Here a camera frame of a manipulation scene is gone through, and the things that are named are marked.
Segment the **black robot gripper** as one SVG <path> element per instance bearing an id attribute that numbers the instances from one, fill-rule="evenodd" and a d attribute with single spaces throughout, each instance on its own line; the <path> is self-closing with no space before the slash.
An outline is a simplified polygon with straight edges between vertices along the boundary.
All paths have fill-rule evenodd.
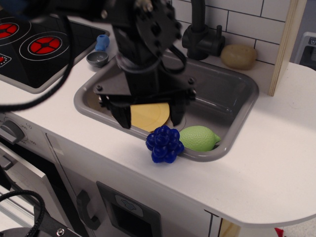
<path id="1" fill-rule="evenodd" d="M 126 71 L 113 59 L 97 74 L 93 92 L 123 128 L 131 127 L 131 105 L 168 103 L 174 126 L 181 123 L 186 106 L 196 97 L 195 86 L 183 75 L 161 66 L 147 71 Z"/>

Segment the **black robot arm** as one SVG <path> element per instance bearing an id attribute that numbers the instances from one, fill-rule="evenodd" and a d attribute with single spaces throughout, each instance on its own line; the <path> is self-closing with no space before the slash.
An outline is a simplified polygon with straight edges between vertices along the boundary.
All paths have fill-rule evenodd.
<path id="1" fill-rule="evenodd" d="M 131 127 L 131 105 L 166 102 L 170 119 L 178 125 L 186 106 L 195 99 L 193 86 L 180 74 L 184 68 L 170 69 L 162 62 L 166 50 L 182 63 L 187 59 L 174 46 L 181 37 L 181 25 L 173 6 L 164 0 L 3 0 L 1 7 L 16 18 L 40 20 L 57 15 L 69 40 L 70 56 L 60 81 L 46 94 L 24 104 L 1 105 L 2 112 L 29 109 L 52 96 L 66 81 L 74 65 L 74 36 L 69 17 L 111 24 L 118 46 L 117 65 L 121 72 L 95 93 L 101 105 L 111 111 L 123 127 Z"/>

